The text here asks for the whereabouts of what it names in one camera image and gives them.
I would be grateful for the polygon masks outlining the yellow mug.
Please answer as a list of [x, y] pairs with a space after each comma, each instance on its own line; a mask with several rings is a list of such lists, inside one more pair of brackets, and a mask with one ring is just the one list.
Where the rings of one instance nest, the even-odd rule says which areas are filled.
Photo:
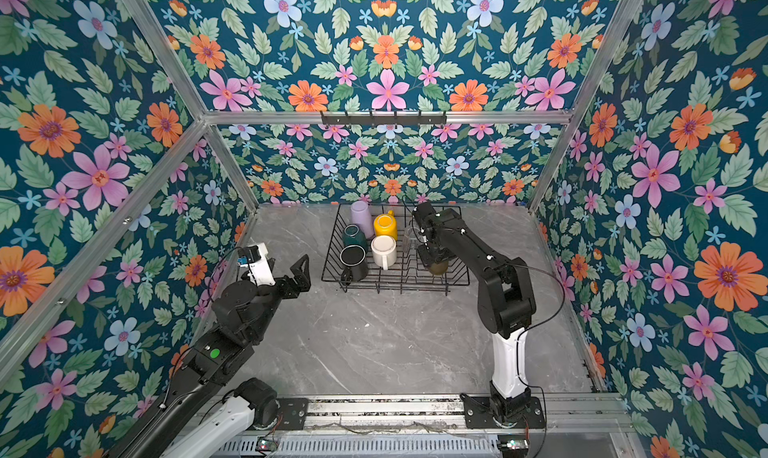
[[373, 226], [376, 236], [389, 236], [393, 240], [398, 240], [398, 225], [393, 210], [386, 211], [376, 216]]

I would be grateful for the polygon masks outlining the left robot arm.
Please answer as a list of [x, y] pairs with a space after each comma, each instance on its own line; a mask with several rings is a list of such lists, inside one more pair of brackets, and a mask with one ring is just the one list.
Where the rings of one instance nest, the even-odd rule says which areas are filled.
[[184, 440], [178, 438], [199, 410], [228, 385], [254, 353], [279, 305], [310, 290], [308, 255], [287, 275], [272, 274], [274, 261], [258, 248], [241, 248], [240, 278], [213, 303], [216, 323], [177, 361], [166, 392], [109, 451], [110, 457], [162, 457], [172, 448], [184, 457], [209, 456], [238, 433], [267, 427], [278, 413], [277, 394], [257, 378], [240, 384], [223, 407]]

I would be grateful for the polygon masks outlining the dark green mug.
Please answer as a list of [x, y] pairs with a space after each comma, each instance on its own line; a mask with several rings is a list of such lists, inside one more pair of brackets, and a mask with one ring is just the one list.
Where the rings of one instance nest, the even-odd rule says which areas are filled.
[[369, 243], [365, 233], [356, 224], [349, 224], [344, 227], [342, 232], [342, 241], [345, 247], [347, 246], [360, 246], [364, 250], [369, 249]]

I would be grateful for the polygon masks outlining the clear drinking glass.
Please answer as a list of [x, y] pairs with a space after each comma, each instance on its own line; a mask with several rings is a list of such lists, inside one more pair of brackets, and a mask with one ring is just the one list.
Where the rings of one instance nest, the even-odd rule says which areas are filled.
[[403, 238], [403, 248], [404, 253], [406, 255], [410, 254], [412, 251], [416, 251], [418, 246], [420, 246], [420, 233], [418, 229], [415, 229], [413, 227], [408, 227], [404, 232], [404, 238]]

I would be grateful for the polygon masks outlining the olive green glass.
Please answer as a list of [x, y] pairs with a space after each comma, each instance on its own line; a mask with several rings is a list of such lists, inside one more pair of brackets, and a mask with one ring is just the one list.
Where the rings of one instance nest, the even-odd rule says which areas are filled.
[[448, 260], [434, 262], [429, 265], [428, 270], [433, 276], [442, 276], [447, 273], [450, 267]]

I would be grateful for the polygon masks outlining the lilac plastic cup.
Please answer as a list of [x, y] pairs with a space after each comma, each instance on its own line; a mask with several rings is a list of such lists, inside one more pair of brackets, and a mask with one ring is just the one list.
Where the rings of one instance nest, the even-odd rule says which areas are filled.
[[369, 203], [365, 200], [357, 200], [350, 206], [351, 222], [358, 226], [367, 239], [375, 236], [374, 217]]

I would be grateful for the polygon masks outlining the black mug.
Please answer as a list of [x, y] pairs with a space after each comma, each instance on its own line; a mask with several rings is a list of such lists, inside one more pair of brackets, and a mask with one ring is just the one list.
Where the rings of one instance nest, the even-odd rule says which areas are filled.
[[341, 250], [339, 254], [342, 263], [340, 283], [343, 286], [360, 282], [368, 276], [369, 268], [366, 256], [365, 248], [357, 244], [345, 246]]

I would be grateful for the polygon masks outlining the red white mug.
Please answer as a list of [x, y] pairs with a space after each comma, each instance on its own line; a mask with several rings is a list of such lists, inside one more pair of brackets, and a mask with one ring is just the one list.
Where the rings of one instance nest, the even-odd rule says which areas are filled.
[[374, 263], [383, 270], [390, 270], [397, 260], [397, 242], [389, 235], [376, 236], [371, 242]]

